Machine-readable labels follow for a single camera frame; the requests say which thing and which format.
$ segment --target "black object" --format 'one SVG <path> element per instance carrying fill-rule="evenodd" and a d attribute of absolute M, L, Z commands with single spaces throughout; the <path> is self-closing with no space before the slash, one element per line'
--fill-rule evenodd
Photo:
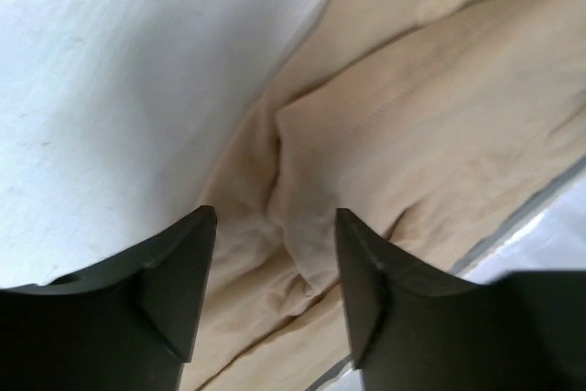
<path fill-rule="evenodd" d="M 212 207 L 49 286 L 0 292 L 5 391 L 174 391 L 215 239 Z"/>
<path fill-rule="evenodd" d="M 479 286 L 336 218 L 355 368 L 366 391 L 586 389 L 586 273 Z"/>

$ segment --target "wrinkled cloth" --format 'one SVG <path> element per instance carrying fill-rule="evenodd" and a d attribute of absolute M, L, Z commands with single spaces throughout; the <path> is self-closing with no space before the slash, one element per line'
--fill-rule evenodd
<path fill-rule="evenodd" d="M 181 389 L 302 391 L 349 352 L 337 207 L 449 269 L 586 153 L 586 0 L 331 0 L 243 120 Z"/>

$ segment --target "textured white surface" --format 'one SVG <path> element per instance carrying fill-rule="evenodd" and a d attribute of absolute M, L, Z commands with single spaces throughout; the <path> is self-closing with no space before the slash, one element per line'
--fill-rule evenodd
<path fill-rule="evenodd" d="M 159 232 L 324 0 L 0 0 L 0 288 Z"/>

